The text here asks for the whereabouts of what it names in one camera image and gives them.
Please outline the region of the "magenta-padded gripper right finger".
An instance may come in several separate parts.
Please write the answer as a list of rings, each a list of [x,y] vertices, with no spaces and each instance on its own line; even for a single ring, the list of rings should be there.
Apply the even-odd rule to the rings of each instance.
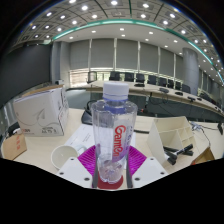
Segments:
[[[146,157],[131,146],[127,157],[126,182],[128,188],[141,188],[168,173],[154,157]]]

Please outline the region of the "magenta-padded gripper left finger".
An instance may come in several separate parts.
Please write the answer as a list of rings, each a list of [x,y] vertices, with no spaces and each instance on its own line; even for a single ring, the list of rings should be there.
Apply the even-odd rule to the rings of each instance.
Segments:
[[[57,172],[57,176],[84,188],[96,188],[98,171],[95,146],[78,157],[70,157]]]

